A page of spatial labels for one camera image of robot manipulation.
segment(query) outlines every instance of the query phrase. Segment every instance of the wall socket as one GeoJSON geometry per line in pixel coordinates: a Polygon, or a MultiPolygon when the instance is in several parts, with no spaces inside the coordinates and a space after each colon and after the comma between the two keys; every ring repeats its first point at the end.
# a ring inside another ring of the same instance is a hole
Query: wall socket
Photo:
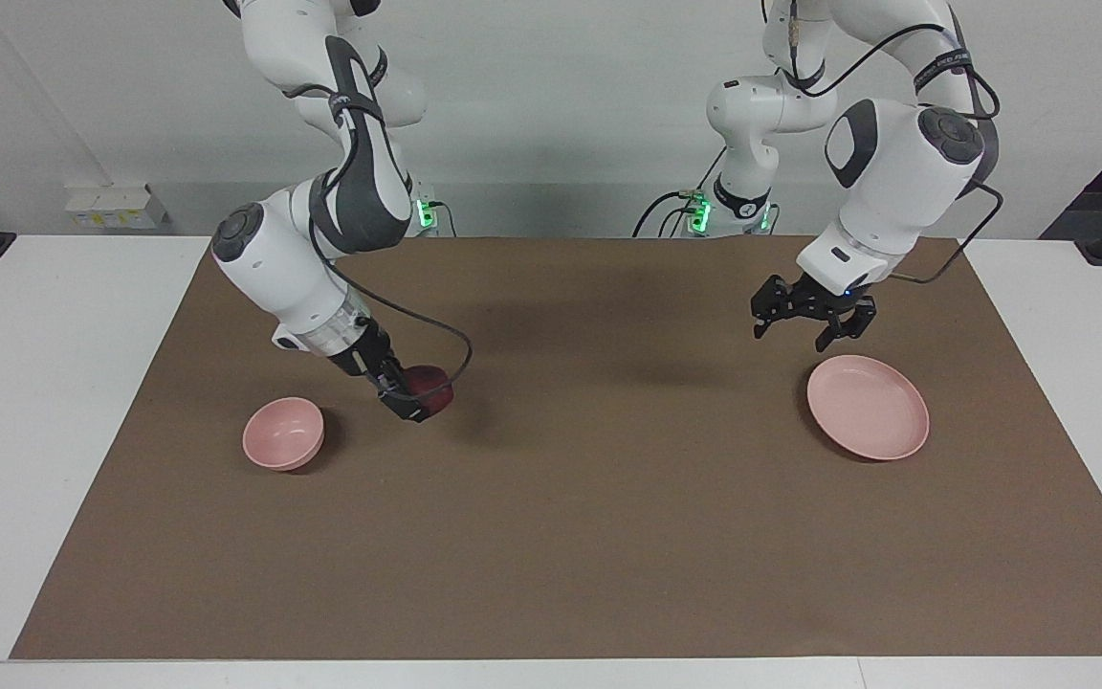
{"type": "Polygon", "coordinates": [[[436,191],[432,184],[425,184],[423,180],[415,180],[414,189],[411,189],[411,217],[410,227],[407,227],[407,238],[412,236],[441,236],[441,218],[436,208],[429,206],[436,198],[436,191]]]}
{"type": "Polygon", "coordinates": [[[159,229],[168,211],[147,186],[69,189],[66,213],[84,229],[159,229]]]}

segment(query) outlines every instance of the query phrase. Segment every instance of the brown mat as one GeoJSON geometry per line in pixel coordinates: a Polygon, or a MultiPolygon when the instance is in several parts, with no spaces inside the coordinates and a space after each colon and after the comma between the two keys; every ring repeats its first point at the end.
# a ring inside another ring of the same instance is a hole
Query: brown mat
{"type": "MultiPolygon", "coordinates": [[[[752,340],[804,240],[423,240],[349,270],[476,338],[419,427],[203,263],[14,658],[1102,655],[1102,496],[966,262],[830,354],[931,405],[915,459],[803,418],[821,325],[752,340]],[[327,410],[302,475],[240,453],[327,410]]],[[[926,241],[907,269],[953,241],[926,241]]],[[[454,341],[389,313],[407,365],[454,341]]]]}

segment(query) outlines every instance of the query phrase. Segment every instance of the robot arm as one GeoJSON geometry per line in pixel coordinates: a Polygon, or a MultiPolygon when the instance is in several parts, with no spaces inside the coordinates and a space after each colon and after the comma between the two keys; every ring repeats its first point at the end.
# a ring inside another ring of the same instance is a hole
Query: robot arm
{"type": "MultiPolygon", "coordinates": [[[[410,175],[398,162],[376,90],[395,72],[385,53],[364,40],[363,17],[376,6],[241,1],[250,62],[296,100],[306,122],[341,142],[343,162],[237,209],[215,232],[212,251],[228,279],[279,319],[276,345],[320,354],[348,375],[366,376],[395,413],[423,422],[452,401],[445,372],[403,369],[389,335],[345,276],[328,266],[333,258],[393,247],[410,224],[410,175]]],[[[420,88],[402,76],[396,84],[396,109],[407,120],[423,117],[420,88]]]]}
{"type": "Polygon", "coordinates": [[[836,26],[900,62],[915,76],[918,104],[862,100],[835,122],[827,157],[849,197],[799,256],[799,283],[774,276],[752,302],[757,337],[778,320],[827,322],[821,352],[865,332],[876,313],[868,288],[890,278],[921,232],[997,161],[997,131],[983,110],[958,19],[943,1],[777,0],[765,32],[777,75],[722,84],[709,100],[710,122],[726,140],[713,201],[730,214],[714,217],[739,227],[756,222],[775,172],[775,151],[763,137],[819,129],[834,115],[834,87],[813,88],[827,73],[836,26]]]}

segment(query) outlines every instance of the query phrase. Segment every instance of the pink bowl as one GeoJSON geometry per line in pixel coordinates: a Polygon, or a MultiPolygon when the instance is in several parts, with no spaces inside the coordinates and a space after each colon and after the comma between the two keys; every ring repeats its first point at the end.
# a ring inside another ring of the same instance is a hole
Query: pink bowl
{"type": "Polygon", "coordinates": [[[325,440],[323,413],[310,400],[288,397],[258,410],[245,424],[245,456],[271,471],[305,466],[325,440]]]}
{"type": "Polygon", "coordinates": [[[823,432],[862,457],[904,460],[930,438],[921,392],[883,362],[856,356],[823,362],[810,375],[808,400],[823,432]]]}

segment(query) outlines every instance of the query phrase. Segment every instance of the electrical outlet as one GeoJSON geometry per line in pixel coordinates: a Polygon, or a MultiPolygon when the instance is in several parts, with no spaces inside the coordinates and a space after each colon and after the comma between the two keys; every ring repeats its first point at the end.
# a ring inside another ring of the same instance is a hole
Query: electrical outlet
{"type": "Polygon", "coordinates": [[[687,204],[687,232],[690,236],[707,236],[707,222],[713,214],[713,204],[704,193],[695,192],[687,204]]]}
{"type": "Polygon", "coordinates": [[[436,208],[430,205],[436,196],[432,184],[415,182],[411,191],[411,218],[407,228],[407,238],[412,236],[440,236],[441,217],[436,208]]]}
{"type": "Polygon", "coordinates": [[[168,211],[145,186],[69,189],[66,213],[86,229],[159,229],[168,211]]]}

